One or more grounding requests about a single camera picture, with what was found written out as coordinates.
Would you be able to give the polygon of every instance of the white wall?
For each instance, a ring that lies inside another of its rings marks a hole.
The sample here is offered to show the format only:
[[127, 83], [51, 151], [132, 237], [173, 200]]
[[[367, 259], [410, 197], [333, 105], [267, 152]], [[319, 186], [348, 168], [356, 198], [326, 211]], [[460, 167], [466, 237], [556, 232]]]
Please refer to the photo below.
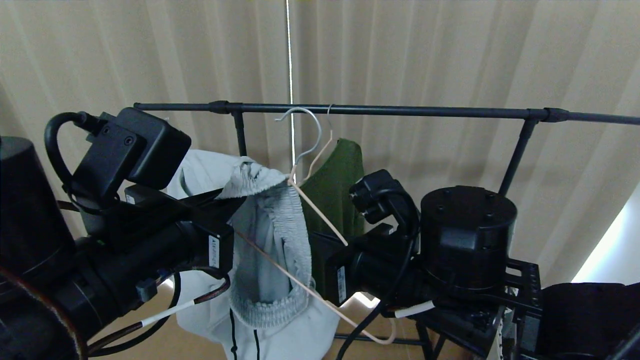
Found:
[[640, 282], [640, 184], [573, 282]]

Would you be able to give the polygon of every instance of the sticker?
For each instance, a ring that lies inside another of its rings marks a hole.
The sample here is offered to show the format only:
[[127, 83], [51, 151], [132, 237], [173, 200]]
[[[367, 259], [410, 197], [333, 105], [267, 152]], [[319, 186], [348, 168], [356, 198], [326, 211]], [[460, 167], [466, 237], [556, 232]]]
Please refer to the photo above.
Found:
[[220, 239], [209, 235], [209, 266], [220, 268]]
[[344, 266], [338, 269], [338, 302], [347, 299], [347, 285], [344, 279]]

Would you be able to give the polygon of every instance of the clothes hanger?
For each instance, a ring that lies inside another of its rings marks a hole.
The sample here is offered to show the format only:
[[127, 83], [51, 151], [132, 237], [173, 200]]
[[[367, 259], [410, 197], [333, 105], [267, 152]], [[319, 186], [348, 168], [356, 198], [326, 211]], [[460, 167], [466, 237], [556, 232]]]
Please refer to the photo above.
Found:
[[307, 179], [311, 176], [311, 174], [313, 174], [313, 169], [314, 169], [314, 165], [316, 164], [316, 161], [318, 161], [318, 159], [320, 158], [320, 155], [322, 155], [322, 153], [326, 150], [326, 148], [329, 146], [329, 144], [333, 140], [333, 124], [331, 123], [331, 119], [329, 118], [329, 112], [331, 111], [332, 106], [333, 104], [329, 105], [329, 108], [326, 110], [326, 115], [327, 115], [326, 121], [329, 123], [329, 141], [327, 141], [324, 147], [320, 150], [320, 152], [318, 152], [318, 155], [316, 155], [316, 158], [313, 161], [311, 161], [311, 165], [309, 165], [309, 171], [307, 172], [307, 177], [305, 177], [302, 180], [303, 183], [307, 181]]
[[[323, 214], [323, 212], [320, 211], [320, 209], [317, 208], [317, 206], [311, 201], [311, 199], [309, 199], [309, 197], [307, 197], [305, 192], [303, 192], [300, 189], [300, 187], [296, 184], [296, 182], [293, 179], [293, 175], [296, 172], [296, 167], [298, 166], [298, 162], [300, 161], [300, 159], [302, 159], [302, 157], [304, 157], [307, 154], [310, 154], [311, 152], [313, 152], [318, 147], [318, 145], [320, 144], [320, 139], [322, 138], [322, 133], [323, 133], [322, 125], [320, 125], [320, 121], [316, 117], [316, 114], [314, 114], [313, 112], [311, 112], [309, 109], [306, 109], [306, 108], [300, 108], [300, 107], [291, 108], [291, 109], [287, 110], [287, 112], [285, 112], [279, 119], [275, 119], [275, 120], [276, 121], [282, 121], [282, 120], [284, 120], [284, 118], [286, 118], [289, 114], [291, 114], [294, 111], [304, 111], [305, 113], [308, 113], [309, 115], [311, 115], [311, 117], [314, 118], [314, 120], [316, 122], [316, 126], [318, 128], [318, 137], [317, 137], [317, 140], [316, 140], [316, 144], [311, 149], [309, 149], [309, 150], [307, 150], [305, 152], [302, 152], [296, 158], [296, 160], [295, 160], [295, 162], [294, 162], [294, 164], [292, 166], [291, 173], [289, 174], [289, 178], [287, 180], [287, 184], [291, 185], [296, 190], [298, 195], [300, 195], [300, 197], [320, 216], [320, 218], [322, 218], [322, 220], [329, 226], [329, 228], [342, 241], [342, 243], [345, 246], [347, 246], [347, 245], [349, 245], [349, 243], [344, 239], [342, 234], [340, 234], [338, 229], [336, 229], [335, 226], [333, 226], [331, 221], [329, 221], [329, 219]], [[327, 115], [329, 114], [329, 111], [331, 111], [331, 106], [329, 106], [329, 108], [327, 109]], [[311, 173], [311, 169], [312, 169], [314, 163], [316, 162], [316, 160], [320, 157], [320, 155], [322, 155], [323, 151], [327, 148], [329, 143], [333, 140], [333, 126], [331, 124], [331, 121], [330, 120], [328, 120], [328, 121], [329, 121], [329, 127], [330, 127], [329, 141], [324, 145], [324, 147], [320, 150], [320, 153], [318, 153], [316, 158], [311, 162], [311, 166], [309, 166], [309, 174]], [[344, 321], [350, 323], [353, 327], [357, 327], [358, 326], [358, 324], [356, 324], [353, 320], [348, 318], [345, 314], [341, 313], [340, 310], [336, 306], [334, 306], [332, 303], [328, 302], [327, 300], [323, 299], [322, 296], [320, 296], [320, 294], [318, 294], [314, 290], [311, 290], [309, 287], [304, 285], [300, 280], [296, 279], [295, 276], [291, 275], [285, 268], [280, 266], [276, 261], [271, 259], [271, 257], [269, 257], [269, 255], [266, 252], [264, 252], [262, 249], [260, 249], [255, 244], [255, 242], [252, 242], [251, 240], [249, 240], [244, 234], [240, 233], [239, 231], [236, 231], [236, 234], [238, 234], [238, 236], [240, 236], [242, 239], [244, 239], [256, 251], [260, 252], [260, 254], [262, 256], [264, 256], [270, 263], [274, 264], [288, 278], [290, 278], [296, 284], [300, 285], [307, 293], [309, 293], [309, 295], [311, 295], [311, 296], [315, 297], [316, 299], [320, 300], [322, 303], [324, 303], [326, 306], [328, 306], [334, 313], [338, 314], [339, 317], [341, 317]], [[375, 341], [375, 342], [377, 342], [379, 344], [382, 344], [382, 345], [391, 344], [396, 339], [396, 322], [392, 318], [389, 318], [389, 321], [391, 322], [391, 335], [387, 339], [384, 339], [384, 340], [383, 339], [379, 339], [379, 338], [373, 336], [372, 334], [370, 334], [367, 331], [362, 331], [362, 334], [364, 334], [369, 339], [372, 339], [373, 341]]]

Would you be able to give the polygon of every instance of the floor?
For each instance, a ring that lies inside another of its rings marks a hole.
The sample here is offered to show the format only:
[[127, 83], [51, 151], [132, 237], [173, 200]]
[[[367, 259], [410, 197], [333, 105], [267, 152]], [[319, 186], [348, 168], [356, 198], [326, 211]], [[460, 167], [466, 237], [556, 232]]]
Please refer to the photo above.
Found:
[[[142, 318], [158, 313], [166, 309], [173, 290], [162, 285], [159, 293], [148, 304], [145, 304], [137, 311], [133, 311], [127, 316], [119, 318], [102, 332], [96, 335], [95, 339], [101, 338], [113, 331], [121, 329]], [[344, 313], [359, 321], [363, 319], [370, 311], [362, 303], [355, 299], [351, 299], [348, 304], [343, 307]], [[397, 336], [399, 338], [417, 339], [414, 322], [403, 320], [398, 323]], [[346, 322], [340, 322], [338, 332], [349, 333], [353, 328]], [[390, 324], [387, 319], [378, 318], [368, 328], [371, 333], [385, 337], [390, 334]], [[135, 336], [137, 332], [124, 338], [122, 341]], [[431, 339], [435, 343], [438, 335], [431, 333]], [[334, 340], [333, 346], [324, 359], [332, 360], [342, 345], [342, 340]], [[197, 335], [182, 330], [175, 321], [175, 315], [172, 316], [167, 323], [155, 333], [152, 337], [143, 343], [119, 354], [101, 357], [103, 360], [133, 360], [133, 359], [225, 359], [225, 353], [220, 344], [211, 343]], [[422, 349], [417, 346], [410, 345], [379, 345], [372, 342], [355, 341], [347, 351], [345, 360], [354, 359], [423, 359]], [[471, 355], [458, 347], [457, 345], [447, 341], [440, 354], [439, 360], [468, 360]]]

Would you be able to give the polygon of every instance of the curtain fold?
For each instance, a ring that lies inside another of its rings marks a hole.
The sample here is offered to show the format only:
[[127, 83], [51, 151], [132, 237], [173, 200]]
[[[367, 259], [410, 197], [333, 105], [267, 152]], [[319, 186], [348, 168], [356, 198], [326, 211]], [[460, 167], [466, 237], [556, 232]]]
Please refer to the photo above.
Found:
[[[134, 102], [288, 102], [284, 1], [3, 1], [0, 3], [0, 132], [31, 139], [58, 199], [60, 181], [42, 138], [53, 115], [112, 115]], [[230, 115], [156, 112], [193, 148], [238, 154]], [[248, 154], [291, 166], [289, 126], [245, 115]], [[89, 147], [61, 129], [75, 169]], [[72, 232], [84, 232], [79, 217]]]
[[[294, 102], [638, 115], [639, 14], [633, 2], [295, 1]], [[330, 118], [362, 146], [365, 173], [387, 168], [417, 204], [456, 184], [497, 191], [522, 126]], [[637, 126], [536, 127], [508, 197], [511, 256], [539, 263], [544, 285], [571, 281], [638, 184], [639, 138]], [[297, 151], [315, 139], [312, 121], [296, 123]]]

